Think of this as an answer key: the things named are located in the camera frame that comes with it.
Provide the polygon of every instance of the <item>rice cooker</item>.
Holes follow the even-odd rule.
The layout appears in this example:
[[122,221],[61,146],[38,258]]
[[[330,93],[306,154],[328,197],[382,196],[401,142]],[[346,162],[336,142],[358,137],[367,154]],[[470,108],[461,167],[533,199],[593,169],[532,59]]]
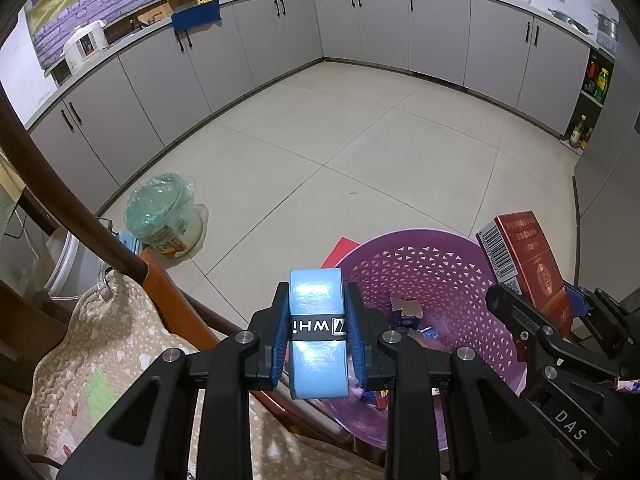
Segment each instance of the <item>rice cooker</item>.
[[102,30],[104,26],[103,20],[89,23],[84,27],[78,26],[71,38],[66,40],[64,56],[72,74],[79,72],[93,56],[109,46]]

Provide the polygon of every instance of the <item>barcode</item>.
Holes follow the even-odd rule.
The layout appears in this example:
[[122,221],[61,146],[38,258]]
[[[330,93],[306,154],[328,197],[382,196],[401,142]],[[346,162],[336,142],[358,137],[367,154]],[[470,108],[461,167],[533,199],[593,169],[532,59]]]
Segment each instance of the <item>barcode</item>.
[[495,222],[491,222],[478,234],[498,282],[503,283],[517,276],[516,266]]

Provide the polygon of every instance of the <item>bottle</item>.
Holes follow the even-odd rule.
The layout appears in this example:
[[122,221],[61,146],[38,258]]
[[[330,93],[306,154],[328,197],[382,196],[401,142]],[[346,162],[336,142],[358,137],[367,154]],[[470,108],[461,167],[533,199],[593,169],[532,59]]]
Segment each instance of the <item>bottle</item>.
[[596,76],[598,75],[598,65],[596,61],[597,58],[595,54],[591,54],[587,70],[584,73],[584,82],[582,83],[582,89],[590,95],[593,95],[596,86]]
[[593,133],[593,128],[589,128],[587,133],[584,134],[584,137],[580,141],[580,147],[582,149],[587,147],[587,143],[589,142],[589,139],[591,138],[592,133]]
[[580,138],[582,137],[582,133],[584,131],[584,120],[587,116],[580,116],[580,120],[575,123],[574,130],[571,132],[571,137],[569,137],[569,146],[572,148],[578,148],[580,146]]
[[599,103],[604,103],[604,96],[609,89],[609,71],[606,68],[601,68],[598,74],[598,80],[596,81],[596,91],[593,93],[593,98]]

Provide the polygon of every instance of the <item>pot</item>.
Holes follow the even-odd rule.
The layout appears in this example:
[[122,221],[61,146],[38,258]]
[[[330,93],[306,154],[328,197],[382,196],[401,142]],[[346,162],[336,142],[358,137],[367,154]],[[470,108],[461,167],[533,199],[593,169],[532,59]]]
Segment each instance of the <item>pot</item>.
[[600,14],[599,12],[595,13],[598,17],[598,30],[600,32],[604,32],[608,36],[612,37],[614,40],[618,39],[618,22],[612,20],[608,16],[604,14]]

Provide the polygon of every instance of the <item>red cigarette box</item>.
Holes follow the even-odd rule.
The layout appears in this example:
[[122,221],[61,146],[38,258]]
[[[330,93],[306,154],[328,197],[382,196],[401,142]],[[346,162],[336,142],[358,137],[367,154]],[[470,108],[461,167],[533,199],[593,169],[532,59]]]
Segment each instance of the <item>red cigarette box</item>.
[[496,282],[525,296],[564,337],[571,330],[570,299],[533,211],[497,216],[476,237]]

